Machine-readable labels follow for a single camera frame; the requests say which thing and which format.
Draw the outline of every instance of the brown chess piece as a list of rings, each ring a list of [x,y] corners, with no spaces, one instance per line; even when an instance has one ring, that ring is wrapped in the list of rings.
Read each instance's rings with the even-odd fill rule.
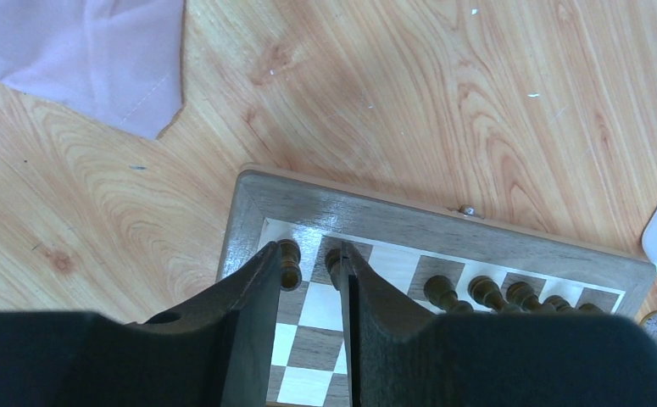
[[[505,299],[509,303],[515,304],[522,309],[535,313],[555,312],[555,306],[549,303],[540,304],[537,299],[535,289],[527,282],[516,282],[508,287],[505,292]]]
[[[588,313],[592,313],[592,314],[603,314],[604,313],[603,310],[598,308],[597,305],[590,304],[590,303],[583,304],[580,307],[578,307],[578,309],[582,312],[588,312]]]
[[[334,248],[326,253],[324,264],[326,265],[326,270],[328,270],[328,275],[331,277],[333,288],[340,291],[341,287],[339,278],[341,275],[341,249]]]
[[[546,304],[552,304],[555,307],[555,310],[558,312],[565,313],[574,313],[577,310],[571,307],[571,303],[567,302],[565,298],[562,298],[560,295],[551,295],[545,299]]]
[[[453,283],[446,276],[433,276],[423,286],[423,294],[431,304],[445,312],[473,312],[473,306],[459,300]]]
[[[500,287],[490,277],[478,276],[468,284],[468,294],[477,303],[499,313],[520,313],[521,307],[508,304],[500,293]]]
[[[293,291],[301,285],[303,273],[299,266],[301,262],[301,248],[291,239],[278,242],[281,248],[281,290]]]

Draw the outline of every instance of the checkered pattern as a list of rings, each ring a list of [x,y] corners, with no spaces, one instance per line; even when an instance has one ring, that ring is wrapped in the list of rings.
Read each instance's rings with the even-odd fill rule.
[[[428,303],[423,285],[438,274],[448,277],[455,284],[459,297],[479,311],[489,309],[476,304],[467,295],[468,284],[476,276],[490,276],[504,295],[510,284],[527,282],[541,301],[557,294],[574,306],[593,303],[607,312],[617,308],[624,294],[606,287],[469,259],[324,233],[278,220],[266,221],[259,246],[283,238],[294,239],[301,248],[303,282],[295,291],[281,292],[279,298],[267,400],[280,403],[349,405],[341,297],[331,285],[323,265],[326,253],[339,248],[343,241],[353,243],[380,276],[433,312],[441,311]]]

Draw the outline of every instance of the wooden chess piece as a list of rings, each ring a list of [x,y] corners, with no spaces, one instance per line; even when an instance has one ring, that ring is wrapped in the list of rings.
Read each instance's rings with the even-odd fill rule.
[[[499,313],[520,313],[521,307],[508,304],[500,287],[490,277],[478,276],[468,284],[468,294],[474,301]]]
[[[433,276],[423,286],[423,294],[431,304],[445,312],[473,312],[469,302],[458,300],[453,283],[446,276]]]
[[[505,292],[505,299],[509,303],[515,304],[522,309],[535,313],[551,313],[555,312],[555,306],[552,304],[540,304],[537,299],[535,289],[527,282],[516,282],[508,287]]]
[[[334,248],[326,253],[326,258],[324,259],[324,264],[326,265],[326,270],[328,270],[328,275],[331,277],[331,283],[333,283],[333,288],[338,291],[341,291],[340,287],[340,275],[341,275],[341,249]]]
[[[552,304],[558,312],[577,312],[575,308],[571,307],[571,303],[567,302],[565,298],[562,298],[560,295],[551,295],[550,297],[547,297],[545,303]]]
[[[595,304],[590,304],[586,303],[578,307],[578,309],[582,312],[588,312],[588,313],[593,313],[593,314],[603,314],[603,310],[598,308],[597,305]]]
[[[301,285],[303,273],[299,266],[301,262],[301,248],[291,239],[278,242],[281,248],[281,290],[293,291]]]

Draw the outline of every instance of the fabric stitching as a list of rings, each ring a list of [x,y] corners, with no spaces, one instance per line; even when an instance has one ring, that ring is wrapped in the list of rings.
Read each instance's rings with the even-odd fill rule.
[[[141,107],[141,105],[143,104],[143,102],[145,102],[146,99],[148,99],[148,97],[151,96],[151,93],[153,93],[153,91],[155,91],[159,86],[161,86],[162,83],[164,83],[164,81],[166,80],[167,77],[169,77],[169,74],[168,74],[168,73],[166,73],[166,75],[164,75],[164,77],[159,81],[159,83],[157,83],[156,86],[154,86],[153,89],[151,89],[151,91],[148,92],[148,94],[147,94],[146,96],[144,96],[143,99],[141,99],[141,102],[139,102],[139,103],[136,105],[136,107],[133,108],[132,111],[128,112],[128,114],[127,114],[127,115],[124,117],[124,119],[119,123],[119,125],[123,125],[124,122],[125,122],[125,121],[126,121],[126,120],[127,120],[132,114],[133,114],[133,112],[135,112],[139,107]]]

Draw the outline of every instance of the cloth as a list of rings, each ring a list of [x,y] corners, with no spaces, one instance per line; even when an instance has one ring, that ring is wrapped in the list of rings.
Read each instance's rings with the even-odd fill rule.
[[[0,0],[0,81],[154,139],[181,107],[183,0]]]

